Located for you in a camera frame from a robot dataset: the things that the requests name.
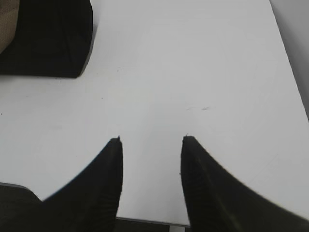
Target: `beige fabric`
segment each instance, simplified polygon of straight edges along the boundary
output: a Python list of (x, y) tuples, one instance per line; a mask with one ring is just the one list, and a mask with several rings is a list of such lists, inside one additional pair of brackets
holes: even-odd
[(15, 36), (19, 0), (0, 0), (0, 53)]

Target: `black cushion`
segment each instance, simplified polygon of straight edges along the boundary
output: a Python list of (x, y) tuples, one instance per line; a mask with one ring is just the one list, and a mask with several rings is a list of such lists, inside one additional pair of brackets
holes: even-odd
[(77, 77), (92, 38), (89, 0), (20, 0), (15, 38), (0, 74)]

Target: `black object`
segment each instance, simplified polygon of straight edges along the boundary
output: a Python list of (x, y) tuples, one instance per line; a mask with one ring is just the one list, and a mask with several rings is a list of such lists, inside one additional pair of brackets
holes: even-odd
[(113, 232), (169, 232), (169, 226), (117, 219)]
[(0, 74), (78, 77), (92, 27), (89, 0), (20, 0), (15, 38), (0, 54)]
[(120, 139), (59, 192), (0, 226), (1, 232), (112, 232), (122, 189)]
[(181, 177), (192, 232), (308, 232), (309, 222), (261, 197), (184, 137)]

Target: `white wall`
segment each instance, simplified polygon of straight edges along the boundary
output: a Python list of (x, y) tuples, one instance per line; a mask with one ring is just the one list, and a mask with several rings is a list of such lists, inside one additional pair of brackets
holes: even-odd
[(309, 0), (270, 0), (309, 116)]

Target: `white surface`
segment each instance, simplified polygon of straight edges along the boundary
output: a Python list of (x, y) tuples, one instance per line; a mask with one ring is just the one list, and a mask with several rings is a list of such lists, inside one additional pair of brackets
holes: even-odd
[(267, 0), (93, 3), (98, 30), (80, 78), (0, 78), (0, 182), (45, 199), (120, 135), (118, 216), (188, 224), (188, 133), (309, 218), (308, 120)]

